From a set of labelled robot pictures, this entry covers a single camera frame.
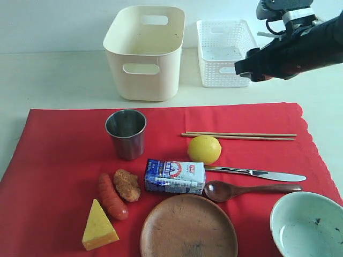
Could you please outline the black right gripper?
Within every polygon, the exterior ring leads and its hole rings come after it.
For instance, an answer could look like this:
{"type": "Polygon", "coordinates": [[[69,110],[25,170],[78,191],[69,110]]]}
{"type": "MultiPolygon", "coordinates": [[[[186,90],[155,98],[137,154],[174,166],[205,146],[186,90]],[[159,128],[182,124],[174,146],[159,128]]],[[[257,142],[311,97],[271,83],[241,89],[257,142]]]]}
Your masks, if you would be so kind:
{"type": "Polygon", "coordinates": [[[290,79],[322,67],[322,27],[308,28],[263,48],[250,49],[246,59],[234,63],[237,75],[250,74],[253,82],[290,79]]]}

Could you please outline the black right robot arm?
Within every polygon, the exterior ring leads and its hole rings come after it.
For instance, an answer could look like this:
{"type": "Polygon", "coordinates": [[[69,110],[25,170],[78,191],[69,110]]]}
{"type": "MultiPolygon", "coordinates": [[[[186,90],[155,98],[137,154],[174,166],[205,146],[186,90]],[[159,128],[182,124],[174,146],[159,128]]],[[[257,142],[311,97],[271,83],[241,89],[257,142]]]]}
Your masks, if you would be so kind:
{"type": "Polygon", "coordinates": [[[342,63],[342,14],[312,27],[298,28],[289,36],[250,49],[235,62],[240,77],[260,82],[288,80],[300,73],[342,63]]]}

